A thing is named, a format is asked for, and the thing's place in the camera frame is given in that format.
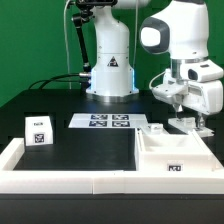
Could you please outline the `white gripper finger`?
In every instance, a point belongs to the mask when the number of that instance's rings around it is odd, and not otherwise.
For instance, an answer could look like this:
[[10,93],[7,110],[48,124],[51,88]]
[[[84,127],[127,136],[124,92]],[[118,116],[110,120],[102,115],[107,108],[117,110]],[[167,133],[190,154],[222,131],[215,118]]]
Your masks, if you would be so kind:
[[203,118],[203,114],[202,113],[198,113],[196,124],[197,124],[197,127],[199,129],[205,127],[205,121],[204,121],[204,118]]
[[175,117],[179,119],[181,117],[181,113],[183,112],[183,108],[180,104],[174,104],[173,105],[174,111],[175,111]]

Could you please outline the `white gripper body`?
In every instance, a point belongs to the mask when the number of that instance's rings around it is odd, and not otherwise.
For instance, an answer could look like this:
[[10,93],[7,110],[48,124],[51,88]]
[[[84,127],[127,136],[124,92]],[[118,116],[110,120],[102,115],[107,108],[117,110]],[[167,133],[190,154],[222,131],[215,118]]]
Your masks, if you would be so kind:
[[205,115],[217,114],[223,107],[224,70],[209,59],[199,62],[180,62],[167,69],[163,84],[180,84],[188,93],[179,103]]

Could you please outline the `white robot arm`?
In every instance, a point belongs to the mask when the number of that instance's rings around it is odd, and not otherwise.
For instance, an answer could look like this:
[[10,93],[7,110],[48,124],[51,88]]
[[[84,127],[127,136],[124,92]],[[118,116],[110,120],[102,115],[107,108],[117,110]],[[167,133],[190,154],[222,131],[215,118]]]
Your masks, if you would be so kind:
[[[91,71],[87,93],[104,101],[124,99],[138,90],[129,65],[129,30],[115,20],[109,6],[94,8],[97,63]],[[177,112],[186,107],[198,113],[196,127],[205,128],[205,115],[223,107],[224,75],[208,59],[208,10],[204,0],[171,0],[162,11],[146,18],[140,42],[151,54],[167,52],[171,67],[161,75],[163,83],[151,88],[154,97],[172,105]]]

